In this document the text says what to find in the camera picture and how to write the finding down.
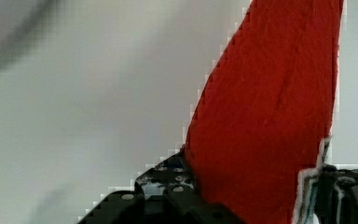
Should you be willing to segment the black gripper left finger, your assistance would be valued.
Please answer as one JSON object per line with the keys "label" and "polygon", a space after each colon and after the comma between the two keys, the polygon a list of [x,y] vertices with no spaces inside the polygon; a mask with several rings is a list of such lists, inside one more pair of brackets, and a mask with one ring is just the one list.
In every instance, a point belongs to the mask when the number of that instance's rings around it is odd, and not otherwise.
{"label": "black gripper left finger", "polygon": [[178,151],[108,194],[77,224],[246,224],[221,203],[206,203],[197,178]]}

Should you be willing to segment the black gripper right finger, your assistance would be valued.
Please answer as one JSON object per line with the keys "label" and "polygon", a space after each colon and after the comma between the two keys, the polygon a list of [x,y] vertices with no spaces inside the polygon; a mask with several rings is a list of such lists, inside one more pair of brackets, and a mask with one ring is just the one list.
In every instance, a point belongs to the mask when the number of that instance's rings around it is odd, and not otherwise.
{"label": "black gripper right finger", "polygon": [[326,164],[317,186],[314,214],[320,224],[358,224],[358,169]]}

